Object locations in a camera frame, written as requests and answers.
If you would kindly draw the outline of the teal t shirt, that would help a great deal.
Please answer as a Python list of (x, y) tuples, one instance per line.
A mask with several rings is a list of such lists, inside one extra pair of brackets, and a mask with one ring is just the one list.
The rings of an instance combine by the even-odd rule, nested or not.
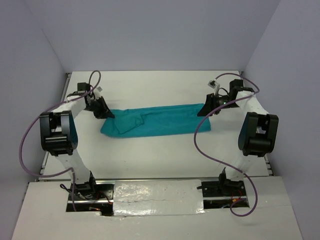
[(139, 138), (193, 134), (203, 119), (197, 116), (202, 103), (113, 109), (100, 133), (111, 138)]

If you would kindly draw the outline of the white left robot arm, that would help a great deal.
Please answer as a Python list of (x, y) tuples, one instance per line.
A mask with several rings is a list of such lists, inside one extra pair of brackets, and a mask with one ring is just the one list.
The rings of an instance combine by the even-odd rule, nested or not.
[(69, 175), (74, 192), (93, 199), (98, 194), (98, 186), (77, 150), (79, 139), (75, 118), (82, 111), (92, 112), (97, 119), (115, 118), (99, 91), (81, 82), (65, 103), (40, 115), (40, 139), (44, 151), (54, 156), (66, 170), (72, 169)]

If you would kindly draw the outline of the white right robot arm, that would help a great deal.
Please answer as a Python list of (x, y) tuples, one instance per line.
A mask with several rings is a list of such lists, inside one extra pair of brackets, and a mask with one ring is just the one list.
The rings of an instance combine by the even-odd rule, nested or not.
[(220, 84), (216, 80), (210, 81), (208, 85), (214, 92), (207, 94), (197, 116), (207, 120), (222, 109), (240, 108), (244, 121), (238, 136), (239, 153), (236, 161), (222, 170), (217, 181), (204, 182), (198, 189), (202, 190), (204, 197), (242, 195), (245, 191), (241, 178), (252, 165), (246, 157), (263, 158), (274, 150), (279, 118), (262, 107), (255, 96), (256, 91), (244, 86), (241, 79), (232, 80), (225, 95), (219, 95)]

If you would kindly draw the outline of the white foam cover block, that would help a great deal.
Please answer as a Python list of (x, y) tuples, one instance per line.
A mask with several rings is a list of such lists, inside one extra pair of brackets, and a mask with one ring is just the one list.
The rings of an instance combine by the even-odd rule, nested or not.
[(113, 215), (184, 216), (205, 212), (199, 179), (116, 181)]

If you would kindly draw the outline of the white front cover board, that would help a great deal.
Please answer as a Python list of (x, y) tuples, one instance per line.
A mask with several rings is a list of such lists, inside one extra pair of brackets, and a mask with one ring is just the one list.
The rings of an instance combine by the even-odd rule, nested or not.
[(283, 180), (255, 177), (247, 183), (254, 212), (210, 209), (197, 215), (102, 216), (67, 212), (67, 192), (57, 182), (30, 183), (13, 232), (14, 240), (300, 240)]

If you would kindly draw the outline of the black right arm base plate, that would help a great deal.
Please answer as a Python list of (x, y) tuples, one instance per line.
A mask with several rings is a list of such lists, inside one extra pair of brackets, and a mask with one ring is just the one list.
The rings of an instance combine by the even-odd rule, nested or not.
[(230, 197), (235, 199), (246, 195), (243, 181), (203, 181), (197, 189), (202, 190), (202, 195), (205, 198)]

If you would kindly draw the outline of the silver mounting rail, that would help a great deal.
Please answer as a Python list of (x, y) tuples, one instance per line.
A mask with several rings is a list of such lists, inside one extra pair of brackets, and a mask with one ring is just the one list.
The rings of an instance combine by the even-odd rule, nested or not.
[[(111, 204), (114, 202), (113, 195), (114, 195), (114, 187), (115, 183), (117, 181), (165, 181), (165, 180), (200, 180), (202, 182), (211, 182), (211, 181), (218, 181), (217, 178), (208, 178), (208, 179), (196, 179), (196, 178), (190, 178), (190, 179), (122, 179), (122, 180), (99, 180), (96, 183), (97, 187), (97, 194), (93, 196), (93, 198), (85, 198), (76, 196), (75, 197), (75, 203), (80, 204)], [(222, 201), (222, 200), (237, 200), (237, 199), (244, 199), (245, 196), (242, 197), (236, 197), (235, 199), (225, 196), (218, 196), (218, 197), (203, 197), (203, 201)]]

